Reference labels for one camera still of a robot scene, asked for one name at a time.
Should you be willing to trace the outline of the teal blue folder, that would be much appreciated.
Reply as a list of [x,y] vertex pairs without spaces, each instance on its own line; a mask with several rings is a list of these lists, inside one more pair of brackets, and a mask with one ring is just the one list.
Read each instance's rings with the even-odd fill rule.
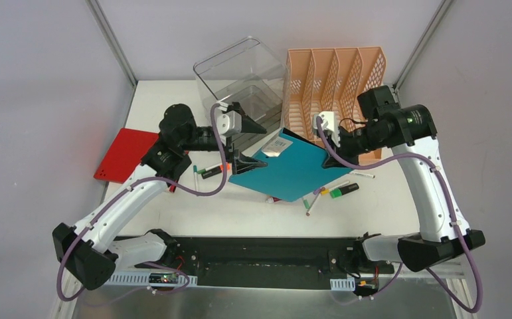
[[292,202],[348,174],[348,167],[324,168],[325,149],[282,128],[253,158],[267,164],[230,176],[229,182]]

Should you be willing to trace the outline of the red folder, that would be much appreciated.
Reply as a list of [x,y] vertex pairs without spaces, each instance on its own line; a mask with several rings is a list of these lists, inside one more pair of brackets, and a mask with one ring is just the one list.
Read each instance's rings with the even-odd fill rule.
[[158,133],[154,132],[120,129],[96,169],[94,179],[124,183],[157,138]]

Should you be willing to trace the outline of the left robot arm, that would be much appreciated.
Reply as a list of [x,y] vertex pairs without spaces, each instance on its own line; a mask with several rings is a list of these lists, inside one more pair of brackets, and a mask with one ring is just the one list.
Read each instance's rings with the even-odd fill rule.
[[54,228],[60,263],[57,282],[69,272],[83,290],[95,290],[123,268],[148,262],[172,267],[177,259],[175,241],[164,231],[154,229],[126,240],[118,240],[118,234],[154,197],[179,186],[180,176],[191,165],[191,152],[218,152],[221,163],[230,164],[236,175],[265,166],[232,145],[234,135],[266,133],[239,103],[217,102],[209,115],[210,124],[198,126],[186,104],[168,107],[155,143],[118,192],[75,225],[60,223]]

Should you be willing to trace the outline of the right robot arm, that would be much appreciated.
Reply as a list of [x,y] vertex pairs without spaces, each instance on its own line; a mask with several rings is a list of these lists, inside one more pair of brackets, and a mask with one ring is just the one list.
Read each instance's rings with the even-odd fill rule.
[[430,111],[421,104],[401,107],[387,86],[360,94],[358,103],[366,119],[363,127],[348,132],[334,112],[320,112],[313,117],[312,130],[322,146],[280,130],[246,169],[234,165],[230,182],[295,201],[352,169],[361,169],[360,155],[389,148],[406,178],[420,230],[361,239],[351,254],[354,269],[368,272],[377,261],[390,261],[418,272],[462,255],[474,265],[471,252],[485,244],[485,236],[470,227],[450,191]]

